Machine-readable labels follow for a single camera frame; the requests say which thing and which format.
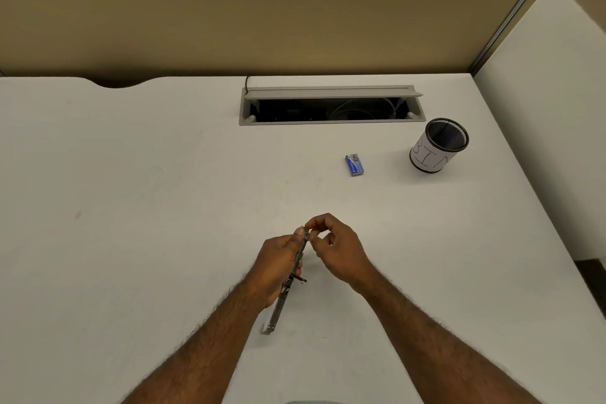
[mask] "white desk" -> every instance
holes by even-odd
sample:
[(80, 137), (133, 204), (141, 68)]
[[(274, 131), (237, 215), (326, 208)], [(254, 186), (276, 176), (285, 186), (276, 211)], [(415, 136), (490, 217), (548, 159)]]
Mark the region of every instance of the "white desk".
[[(470, 134), (433, 175), (408, 160), (424, 123), (241, 127), (243, 84), (0, 79), (3, 401), (119, 400), (263, 239), (327, 211), (421, 307), (538, 397), (606, 401), (606, 323), (469, 75), (249, 81), (414, 85), (428, 119)], [(353, 152), (366, 169), (354, 178), (343, 160)], [(365, 302), (313, 252), (303, 275), (276, 332), (252, 332), (225, 402), (420, 402)]]

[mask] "black mesh cup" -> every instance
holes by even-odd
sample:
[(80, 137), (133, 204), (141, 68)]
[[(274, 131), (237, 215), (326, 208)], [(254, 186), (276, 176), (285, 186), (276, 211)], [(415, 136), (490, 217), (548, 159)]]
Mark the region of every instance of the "black mesh cup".
[(469, 135), (460, 124), (449, 118), (434, 118), (410, 149), (410, 161), (423, 172), (438, 172), (467, 144)]

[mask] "forearm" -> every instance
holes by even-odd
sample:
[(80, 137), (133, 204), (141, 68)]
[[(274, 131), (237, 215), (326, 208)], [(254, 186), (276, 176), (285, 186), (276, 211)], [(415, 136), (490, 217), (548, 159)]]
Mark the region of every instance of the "forearm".
[(246, 279), (241, 281), (124, 404), (219, 404), (264, 301)]
[(538, 402), (426, 315), (378, 270), (355, 289), (375, 311), (425, 404)]

